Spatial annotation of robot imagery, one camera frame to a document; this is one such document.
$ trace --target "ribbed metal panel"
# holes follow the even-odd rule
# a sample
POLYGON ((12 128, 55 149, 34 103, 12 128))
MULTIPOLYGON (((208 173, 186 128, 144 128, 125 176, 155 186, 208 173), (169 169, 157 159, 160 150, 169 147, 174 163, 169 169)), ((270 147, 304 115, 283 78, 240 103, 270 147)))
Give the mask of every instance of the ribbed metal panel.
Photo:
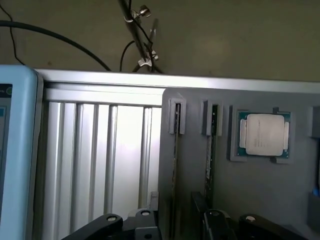
POLYGON ((46 106, 41 239, 60 240, 105 213, 127 218, 146 208, 158 189, 161 109, 46 106))

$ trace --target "screen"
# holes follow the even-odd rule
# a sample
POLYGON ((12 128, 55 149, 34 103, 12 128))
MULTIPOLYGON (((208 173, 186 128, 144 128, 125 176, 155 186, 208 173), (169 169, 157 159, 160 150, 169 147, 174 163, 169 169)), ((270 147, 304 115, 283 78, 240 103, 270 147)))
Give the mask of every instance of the screen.
POLYGON ((4 194, 12 84, 0 84, 0 216, 4 194))

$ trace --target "light blue device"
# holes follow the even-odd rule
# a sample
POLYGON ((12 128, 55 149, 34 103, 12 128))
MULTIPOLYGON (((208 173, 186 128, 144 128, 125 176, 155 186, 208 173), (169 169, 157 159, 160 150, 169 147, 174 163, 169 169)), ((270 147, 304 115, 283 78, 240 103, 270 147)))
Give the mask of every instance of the light blue device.
POLYGON ((0 240, 29 240, 43 80, 22 65, 0 65, 0 240))

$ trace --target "gray bracket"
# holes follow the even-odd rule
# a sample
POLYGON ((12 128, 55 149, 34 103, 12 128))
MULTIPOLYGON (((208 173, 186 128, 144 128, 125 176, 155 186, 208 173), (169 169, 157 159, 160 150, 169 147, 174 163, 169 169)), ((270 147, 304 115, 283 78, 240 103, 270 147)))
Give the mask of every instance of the gray bracket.
POLYGON ((222 123, 223 123, 223 106, 214 103, 211 100, 203 100, 201 102, 201 126, 200 132, 202 135, 211 136, 211 123, 212 123, 212 106, 218 106, 218 126, 217 135, 222 136, 222 123))
MULTIPOLYGON (((157 55, 156 51, 155 50, 152 50, 152 58, 157 61, 159 59, 159 56, 157 55)), ((145 65, 148 65, 149 67, 152 67, 152 61, 151 61, 151 57, 148 55, 148 58, 146 60, 144 60, 143 58, 141 58, 139 61, 138 61, 138 64, 140 67, 142 66, 145 66, 145 65)))
POLYGON ((185 134, 187 101, 184 98, 169 99, 169 133, 175 134, 175 116, 177 104, 181 105, 179 134, 185 134))

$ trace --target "blue object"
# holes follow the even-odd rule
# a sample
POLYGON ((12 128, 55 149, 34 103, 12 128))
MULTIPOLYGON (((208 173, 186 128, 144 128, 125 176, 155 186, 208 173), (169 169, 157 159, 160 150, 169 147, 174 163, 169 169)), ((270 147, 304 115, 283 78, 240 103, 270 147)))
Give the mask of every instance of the blue object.
POLYGON ((313 193, 313 195, 320 197, 319 188, 314 188, 312 193, 313 193))
POLYGON ((11 89, 4 92, 12 95, 7 148, 6 151, 3 150, 6 152, 6 158, 0 239, 24 240, 29 238, 28 234, 31 236, 27 224, 30 222, 29 207, 33 199, 30 200, 29 194, 34 188, 31 183, 34 178, 32 159, 33 154, 37 152, 34 135, 39 134, 35 124, 36 113, 39 111, 36 105, 37 100, 41 105, 39 98, 42 99, 43 81, 34 70, 22 65, 0 65, 0 76, 0 85, 12 85, 11 89))

